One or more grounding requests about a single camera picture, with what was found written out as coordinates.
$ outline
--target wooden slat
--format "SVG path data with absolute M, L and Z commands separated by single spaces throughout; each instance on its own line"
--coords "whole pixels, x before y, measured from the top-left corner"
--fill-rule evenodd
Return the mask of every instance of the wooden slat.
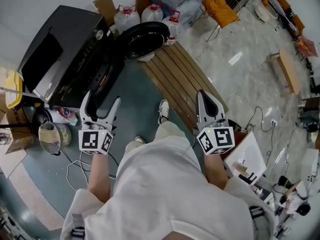
M 189 118 L 191 123 L 193 125 L 195 125 L 197 123 L 195 113 L 191 111 L 191 109 L 188 107 L 188 105 L 185 103 L 185 101 L 182 99 L 182 97 L 179 95 L 179 93 L 176 91 L 176 89 L 172 86 L 172 84 L 168 81 L 166 76 L 161 72 L 161 70 L 158 68 L 158 66 L 152 60 L 147 61 L 146 65 L 154 73 L 156 78 L 158 78 L 158 80 L 162 83 L 164 88 L 174 98 L 175 102 L 177 104 L 179 104 L 180 108 L 186 114 L 186 116 Z
M 196 103 L 197 90 L 193 87 L 189 79 L 185 74 L 179 69 L 179 67 L 174 63 L 174 61 L 162 50 L 156 52 L 158 58 L 163 62 L 163 64 L 170 70 L 176 80 L 180 83 L 189 97 Z
M 213 87 L 212 83 L 208 80 L 208 77 L 201 70 L 198 64 L 194 61 L 194 59 L 186 52 L 186 50 L 176 42 L 174 46 L 181 52 L 181 54 L 186 58 L 186 60 L 191 64 L 191 66 L 197 71 L 199 76 L 205 82 L 206 86 L 210 89 L 211 93 L 221 102 L 224 112 L 227 113 L 229 111 L 227 104 L 224 102 L 220 94 L 217 92 L 216 88 Z
M 205 81 L 201 78 L 201 76 L 198 74 L 196 69 L 189 63 L 186 57 L 178 50 L 178 48 L 175 45 L 172 45 L 170 46 L 170 50 L 172 51 L 172 53 L 174 53 L 178 57 L 178 59 L 181 61 L 184 67 L 190 72 L 192 77 L 200 86 L 200 89 L 197 89 L 197 91 L 202 89 L 211 93 L 211 90 L 209 89 Z
M 165 99 L 169 102 L 172 109 L 177 113 L 177 115 L 181 118 L 181 120 L 184 122 L 186 127 L 189 129 L 190 132 L 192 132 L 192 128 L 194 124 L 190 121 L 190 119 L 187 117 L 187 115 L 183 112 L 181 107 L 178 105 L 178 103 L 175 101 L 175 99 L 171 96 L 171 94 L 167 91 L 167 89 L 164 87 L 164 85 L 159 81 L 159 79 L 156 77 L 156 75 L 152 72 L 152 70 L 148 67 L 146 63 L 140 63 L 142 68 L 144 69 L 145 73 L 148 75 L 148 77 L 152 80 L 154 85 L 159 89 L 159 91 L 162 93 Z
M 179 96 L 183 99 L 183 101 L 186 103 L 186 105 L 190 108 L 192 113 L 195 115 L 197 113 L 196 112 L 196 104 L 189 97 L 187 92 L 182 88 L 182 86 L 177 81 L 177 79 L 172 75 L 172 73 L 169 71 L 169 69 L 163 64 L 163 62 L 157 56 L 154 56 L 152 61 L 158 67 L 158 69 L 162 72 L 162 74 L 165 76 L 167 81 L 172 85 L 172 87 L 175 88 L 175 90 L 177 91 Z
M 164 46 L 163 50 L 174 61 L 174 63 L 179 67 L 179 69 L 184 73 L 186 78 L 189 79 L 190 83 L 193 85 L 195 90 L 196 91 L 201 90 L 202 88 L 201 88 L 200 84 L 198 83 L 198 81 L 196 80 L 196 78 L 191 74 L 189 69 L 180 60 L 180 58 L 178 58 L 177 54 L 171 49 L 171 47 L 172 46 Z

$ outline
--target white sneaker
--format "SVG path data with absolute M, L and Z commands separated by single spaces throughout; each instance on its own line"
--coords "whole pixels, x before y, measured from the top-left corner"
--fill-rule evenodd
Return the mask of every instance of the white sneaker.
M 166 118 L 169 121 L 169 102 L 163 99 L 159 105 L 159 118 L 158 124 L 161 125 L 161 119 Z
M 140 136 L 135 137 L 134 140 L 135 140 L 136 142 L 140 142 L 140 143 L 146 144 L 146 141 L 144 140 L 144 138 L 142 138 L 142 137 L 140 137 Z

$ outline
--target plastic bottle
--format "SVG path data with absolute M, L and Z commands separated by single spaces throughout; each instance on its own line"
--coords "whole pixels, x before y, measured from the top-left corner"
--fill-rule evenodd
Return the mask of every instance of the plastic bottle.
M 164 18 L 164 13 L 161 7 L 157 4 L 151 4 L 144 9 L 141 15 L 141 22 L 161 22 Z
M 123 31 L 140 24 L 140 16 L 137 13 L 136 6 L 132 7 L 119 5 L 119 12 L 114 15 L 114 24 L 121 34 Z
M 170 36 L 165 42 L 165 46 L 172 46 L 177 41 L 177 36 L 180 33 L 179 23 L 180 11 L 172 10 L 171 15 L 163 19 L 162 23 L 166 24 L 170 31 Z

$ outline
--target white shirt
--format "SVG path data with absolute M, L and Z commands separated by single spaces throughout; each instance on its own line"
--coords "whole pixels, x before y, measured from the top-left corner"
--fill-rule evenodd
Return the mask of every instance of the white shirt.
M 263 208 L 264 227 L 273 235 L 272 211 L 244 182 L 233 177 L 224 191 L 208 183 L 189 141 L 170 136 L 124 156 L 107 203 L 78 190 L 61 239 L 74 228 L 72 214 L 81 214 L 87 240 L 162 240 L 171 232 L 195 240 L 253 240 L 250 206 Z

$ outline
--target mesh basket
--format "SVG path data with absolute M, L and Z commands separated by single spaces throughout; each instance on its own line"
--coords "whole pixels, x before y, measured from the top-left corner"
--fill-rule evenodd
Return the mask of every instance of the mesh basket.
M 42 148 L 51 155 L 60 155 L 60 149 L 71 143 L 71 131 L 64 123 L 45 122 L 39 128 Z

